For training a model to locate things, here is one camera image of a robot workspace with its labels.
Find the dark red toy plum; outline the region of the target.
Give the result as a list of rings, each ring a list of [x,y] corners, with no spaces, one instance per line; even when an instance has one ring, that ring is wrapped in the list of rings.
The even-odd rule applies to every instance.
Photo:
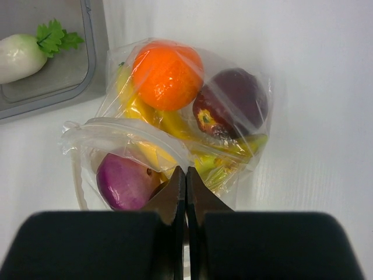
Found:
[[[255,76],[242,68],[230,68],[201,88],[192,111],[202,132],[238,139],[261,128],[268,116],[268,98]]]

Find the clear zip top bag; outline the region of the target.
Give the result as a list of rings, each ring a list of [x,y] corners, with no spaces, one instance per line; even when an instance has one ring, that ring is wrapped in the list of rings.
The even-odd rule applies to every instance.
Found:
[[[139,209],[177,168],[216,195],[235,189],[268,142],[272,97],[267,73],[203,48],[147,38],[109,50],[96,115],[61,136],[79,207]]]

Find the yellow white-dotted toy food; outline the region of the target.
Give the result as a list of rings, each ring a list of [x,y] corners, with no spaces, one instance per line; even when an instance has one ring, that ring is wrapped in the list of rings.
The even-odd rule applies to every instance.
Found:
[[[195,168],[204,184],[213,191],[224,188],[229,179],[244,167],[253,156],[259,154],[268,141],[265,134],[256,134],[233,141],[213,143],[204,141],[176,111],[157,111],[133,92],[132,68],[120,63],[115,82],[120,111],[126,118],[134,118],[187,141],[193,154]]]

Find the purple white-dotted toy food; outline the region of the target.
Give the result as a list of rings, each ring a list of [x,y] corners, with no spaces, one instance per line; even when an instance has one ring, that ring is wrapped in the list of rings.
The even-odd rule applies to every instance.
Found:
[[[97,169],[96,182],[102,198],[112,209],[138,210],[161,184],[161,178],[152,169],[109,153]]]

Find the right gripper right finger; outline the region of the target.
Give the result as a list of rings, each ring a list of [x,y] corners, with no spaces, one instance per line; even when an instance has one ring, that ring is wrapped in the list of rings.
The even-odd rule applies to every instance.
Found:
[[[192,279],[363,279],[341,224],[321,212],[236,212],[186,174]]]

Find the clear grey plastic bin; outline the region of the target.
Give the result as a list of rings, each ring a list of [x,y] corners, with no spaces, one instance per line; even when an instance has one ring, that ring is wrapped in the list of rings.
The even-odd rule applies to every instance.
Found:
[[[38,25],[53,19],[84,43],[61,51],[34,75],[1,85],[2,119],[104,94],[108,36],[102,1],[1,1],[1,38],[36,34]]]

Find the orange toy fruit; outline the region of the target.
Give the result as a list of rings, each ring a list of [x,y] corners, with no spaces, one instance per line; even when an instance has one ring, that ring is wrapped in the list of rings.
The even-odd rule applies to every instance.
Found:
[[[139,50],[132,77],[138,95],[147,105],[177,111],[191,103],[202,88],[204,67],[192,47],[154,40]]]

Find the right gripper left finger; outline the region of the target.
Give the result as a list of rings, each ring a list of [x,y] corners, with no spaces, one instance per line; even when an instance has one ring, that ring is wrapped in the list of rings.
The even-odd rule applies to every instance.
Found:
[[[185,173],[139,211],[55,211],[30,216],[2,279],[182,279]]]

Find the white toy food piece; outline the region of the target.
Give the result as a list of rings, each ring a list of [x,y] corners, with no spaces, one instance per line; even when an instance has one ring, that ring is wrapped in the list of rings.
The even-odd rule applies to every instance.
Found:
[[[63,50],[78,49],[84,39],[77,32],[67,32],[56,19],[38,25],[36,35],[13,34],[1,40],[1,84],[31,76],[48,59]]]

